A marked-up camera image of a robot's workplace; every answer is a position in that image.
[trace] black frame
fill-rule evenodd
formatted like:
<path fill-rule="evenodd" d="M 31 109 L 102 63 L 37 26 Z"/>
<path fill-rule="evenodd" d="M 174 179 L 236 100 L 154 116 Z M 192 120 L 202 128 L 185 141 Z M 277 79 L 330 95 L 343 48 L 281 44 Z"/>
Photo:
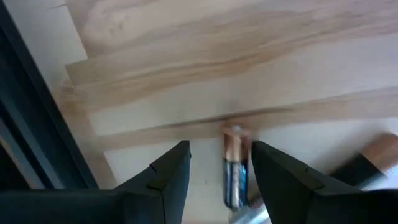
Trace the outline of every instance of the black frame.
<path fill-rule="evenodd" d="M 0 223 L 181 223 L 190 159 L 181 141 L 112 190 L 0 191 Z"/>
<path fill-rule="evenodd" d="M 98 188 L 2 0 L 0 118 L 0 136 L 33 188 Z"/>

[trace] wood grain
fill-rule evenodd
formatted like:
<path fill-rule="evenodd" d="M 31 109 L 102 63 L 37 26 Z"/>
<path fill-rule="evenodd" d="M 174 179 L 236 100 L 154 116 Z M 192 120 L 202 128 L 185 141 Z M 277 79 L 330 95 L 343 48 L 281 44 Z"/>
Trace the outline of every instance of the wood grain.
<path fill-rule="evenodd" d="M 266 108 L 211 119 L 99 136 L 102 150 L 122 149 L 170 140 L 221 137 L 226 121 L 247 124 L 251 129 L 266 129 L 288 124 L 344 119 L 389 118 L 398 116 L 398 88 L 352 93 L 281 108 Z"/>
<path fill-rule="evenodd" d="M 98 186 L 101 189 L 115 188 L 116 179 L 73 85 L 65 80 L 52 94 Z"/>
<path fill-rule="evenodd" d="M 315 45 L 246 75 L 190 82 L 125 105 L 88 110 L 89 118 L 96 134 L 107 135 L 397 86 L 397 41 L 398 35 L 387 35 Z M 112 102 L 107 97 L 92 95 L 84 102 Z"/>
<path fill-rule="evenodd" d="M 252 75 L 252 68 L 306 46 L 398 31 L 398 1 L 391 0 L 233 1 L 214 10 L 219 1 L 84 2 L 68 7 L 73 18 L 85 16 L 75 23 L 91 46 L 86 51 L 105 50 L 67 71 L 90 111 L 181 84 Z M 165 8 L 168 16 L 152 16 Z"/>

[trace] black metal edge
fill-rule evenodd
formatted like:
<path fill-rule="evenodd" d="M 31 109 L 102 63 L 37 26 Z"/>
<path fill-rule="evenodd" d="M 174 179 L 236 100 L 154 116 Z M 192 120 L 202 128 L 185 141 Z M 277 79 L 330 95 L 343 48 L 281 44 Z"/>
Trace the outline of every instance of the black metal edge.
<path fill-rule="evenodd" d="M 55 188 L 98 188 L 9 12 L 0 0 L 1 100 Z"/>
<path fill-rule="evenodd" d="M 28 190 L 30 185 L 17 164 L 7 153 L 7 146 L 0 144 L 0 190 Z"/>
<path fill-rule="evenodd" d="M 46 189 L 51 186 L 50 180 L 44 175 L 38 161 L 29 161 L 25 155 L 24 143 L 15 139 L 10 129 L 3 121 L 4 114 L 0 111 L 0 145 L 9 154 L 14 163 L 18 164 L 19 172 L 24 176 L 32 189 Z"/>
<path fill-rule="evenodd" d="M 180 167 L 182 159 L 186 156 L 191 158 L 190 141 L 183 140 L 157 158 L 150 164 L 150 167 L 156 173 L 156 179 L 151 180 L 147 187 L 156 190 L 165 189 L 178 167 Z"/>

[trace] battery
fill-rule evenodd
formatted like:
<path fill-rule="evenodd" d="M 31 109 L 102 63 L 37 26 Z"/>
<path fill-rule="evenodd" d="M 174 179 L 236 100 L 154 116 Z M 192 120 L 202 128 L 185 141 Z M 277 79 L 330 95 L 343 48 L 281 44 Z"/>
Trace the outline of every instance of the battery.
<path fill-rule="evenodd" d="M 247 128 L 226 124 L 223 148 L 224 203 L 236 210 L 246 205 L 248 196 L 248 153 L 251 139 Z"/>

